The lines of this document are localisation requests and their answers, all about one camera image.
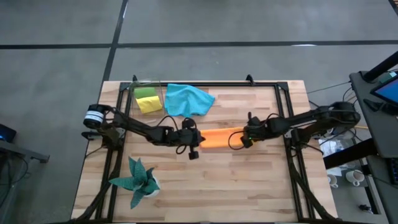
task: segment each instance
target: white pot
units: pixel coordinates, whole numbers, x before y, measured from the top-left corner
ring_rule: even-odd
[[[154,180],[155,180],[157,186],[160,188],[160,183],[159,183],[159,181],[156,179],[156,177],[154,177]],[[159,191],[160,191],[160,190],[155,190],[155,191],[152,192],[151,194],[145,195],[144,197],[155,197],[157,194],[159,194]]]

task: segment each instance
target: concrete floor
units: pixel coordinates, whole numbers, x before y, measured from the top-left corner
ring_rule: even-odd
[[[122,0],[0,0],[0,45],[112,42]],[[387,0],[130,0],[120,43],[197,41],[398,40]],[[304,80],[308,91],[343,83],[397,45],[118,49],[110,80]],[[87,106],[98,99],[109,49],[0,50],[0,123],[16,143],[51,155],[30,163],[10,223],[68,220],[87,142]],[[310,94],[327,105],[349,85]],[[361,138],[369,133],[359,133]],[[333,191],[340,218],[385,223],[355,205],[360,189]]]

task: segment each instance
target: monitor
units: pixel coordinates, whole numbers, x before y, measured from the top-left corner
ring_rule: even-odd
[[[371,94],[398,106],[398,75],[372,89]]]

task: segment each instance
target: white mug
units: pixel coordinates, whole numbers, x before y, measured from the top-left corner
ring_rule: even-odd
[[[353,170],[346,173],[346,178],[357,187],[365,179],[365,176],[360,170]]]
[[[337,178],[336,178],[335,175],[333,175],[333,174],[328,174],[328,179],[329,179],[329,185],[330,185],[330,187],[338,188],[338,185],[337,185]]]

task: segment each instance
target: yellow sponge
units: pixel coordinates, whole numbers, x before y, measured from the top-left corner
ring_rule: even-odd
[[[150,113],[162,109],[162,103],[158,96],[136,99],[141,113]]]

